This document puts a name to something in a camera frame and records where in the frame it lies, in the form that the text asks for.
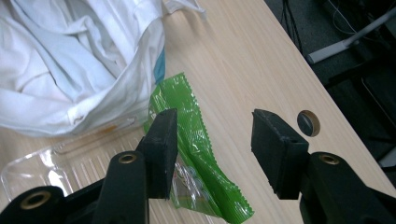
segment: plastic bag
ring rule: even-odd
[[[242,223],[253,216],[239,188],[217,165],[200,108],[183,74],[159,83],[151,94],[145,130],[156,114],[168,108],[177,109],[178,157],[171,191],[175,206],[222,217],[229,223]]]
[[[0,1],[0,126],[55,136],[146,120],[164,77],[162,15],[162,0]]]

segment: white cloth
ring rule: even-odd
[[[0,1],[0,125],[55,136],[141,115],[164,76],[163,68],[154,74],[163,63],[162,4]],[[195,1],[176,5],[205,13]]]

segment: plastic tray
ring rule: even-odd
[[[69,195],[106,175],[110,159],[134,150],[144,136],[136,117],[119,119],[81,137],[65,140],[9,163],[1,173],[11,201],[28,189],[57,186]]]

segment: green candy wrapper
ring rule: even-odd
[[[220,170],[202,120],[201,110],[184,74],[161,82],[151,94],[145,131],[155,116],[177,109],[178,156],[171,198],[184,207],[229,223],[242,223],[253,211],[240,189]]]

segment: light wood desk surface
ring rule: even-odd
[[[166,75],[185,72],[200,104],[222,171],[242,190],[255,215],[246,223],[302,223],[298,201],[280,201],[250,150],[251,112],[277,113],[310,144],[344,158],[371,188],[393,197],[382,173],[332,98],[262,0],[200,0],[207,20],[191,11],[163,19]],[[302,110],[320,121],[315,137],[297,125]],[[0,169],[60,139],[32,139],[0,129]],[[0,190],[0,209],[7,204]],[[152,223],[203,223],[206,217],[155,202]],[[224,223],[210,218],[213,223]]]

